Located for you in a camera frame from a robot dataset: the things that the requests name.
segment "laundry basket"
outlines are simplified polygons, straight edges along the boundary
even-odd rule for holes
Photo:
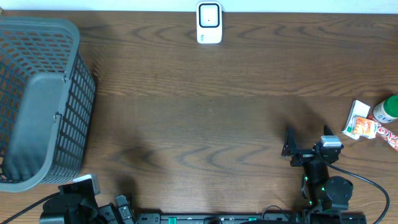
[[[95,97],[79,41],[69,21],[0,17],[1,191],[79,173]]]

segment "wooden table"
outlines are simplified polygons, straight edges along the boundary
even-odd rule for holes
[[[82,174],[99,176],[99,205],[132,192],[163,212],[300,209],[303,169],[280,152],[287,124],[311,147],[328,124],[345,148],[336,163],[386,188],[383,223],[398,222],[398,154],[382,139],[341,134],[354,99],[376,105],[398,90],[394,15],[224,13],[223,41],[196,42],[192,12],[5,11],[62,17],[80,29],[98,79]],[[386,127],[398,133],[398,123]],[[372,223],[385,199],[353,177],[350,211]],[[55,185],[0,193],[0,220]],[[37,207],[15,223],[38,223]]]

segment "green cap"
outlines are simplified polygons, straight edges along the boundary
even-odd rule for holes
[[[392,96],[383,104],[386,113],[394,118],[398,118],[398,96]]]

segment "white backdrop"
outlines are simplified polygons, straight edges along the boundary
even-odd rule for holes
[[[197,0],[0,0],[3,9],[195,11]],[[219,0],[225,12],[398,13],[398,0]]]

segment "pill bottle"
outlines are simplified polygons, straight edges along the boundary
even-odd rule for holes
[[[398,96],[392,96],[373,109],[374,118],[380,123],[390,123],[398,118]]]

